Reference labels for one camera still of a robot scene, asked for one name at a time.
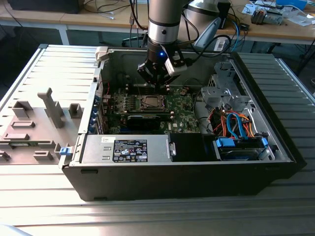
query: wire bundle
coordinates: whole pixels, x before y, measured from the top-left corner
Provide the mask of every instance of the wire bundle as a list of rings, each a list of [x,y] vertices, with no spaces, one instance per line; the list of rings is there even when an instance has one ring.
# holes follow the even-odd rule
[[[218,136],[231,137],[233,139],[238,139],[239,136],[254,137],[252,121],[244,114],[233,110],[212,109],[208,122],[212,126],[213,133]]]

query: blue latch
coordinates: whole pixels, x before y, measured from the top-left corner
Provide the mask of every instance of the blue latch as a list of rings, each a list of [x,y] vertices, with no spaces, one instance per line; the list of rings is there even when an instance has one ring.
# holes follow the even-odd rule
[[[235,143],[233,139],[229,139],[229,138],[219,138],[218,140],[216,140],[217,143],[217,147],[235,147]]]
[[[66,156],[71,156],[71,147],[62,147],[59,151],[60,155],[66,155]]]
[[[266,138],[262,138],[261,141],[262,141],[262,144],[264,145],[264,147],[268,146],[268,141]]]

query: table leg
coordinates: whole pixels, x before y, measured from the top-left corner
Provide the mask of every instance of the table leg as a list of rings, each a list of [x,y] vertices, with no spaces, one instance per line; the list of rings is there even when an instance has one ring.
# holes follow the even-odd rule
[[[59,30],[60,38],[63,42],[63,45],[70,45],[67,35],[67,27],[65,25],[60,25],[57,29]]]

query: power supply label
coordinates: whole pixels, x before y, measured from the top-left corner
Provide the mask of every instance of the power supply label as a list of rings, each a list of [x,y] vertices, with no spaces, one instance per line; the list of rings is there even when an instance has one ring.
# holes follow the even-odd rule
[[[147,140],[115,140],[113,162],[148,162]]]

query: electronic component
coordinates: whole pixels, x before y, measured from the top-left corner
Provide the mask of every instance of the electronic component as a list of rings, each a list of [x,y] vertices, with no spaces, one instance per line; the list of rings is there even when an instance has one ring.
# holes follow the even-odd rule
[[[225,25],[225,20],[227,19],[228,11],[231,7],[231,3],[229,0],[219,0],[218,1],[218,10],[219,17],[221,18],[221,23],[219,29],[223,29]]]
[[[128,116],[126,126],[130,130],[159,130],[161,118],[158,116]]]
[[[13,10],[59,11],[68,14],[79,13],[84,0],[8,0]]]
[[[255,137],[249,139],[218,138],[216,140],[222,161],[253,161],[267,157],[268,141],[266,138]]]
[[[259,6],[256,7],[251,17],[252,23],[256,25],[261,25],[263,23],[280,25],[283,19],[282,14],[278,11],[273,9],[266,10]]]
[[[150,112],[165,112],[165,101],[162,95],[141,96],[141,109]]]

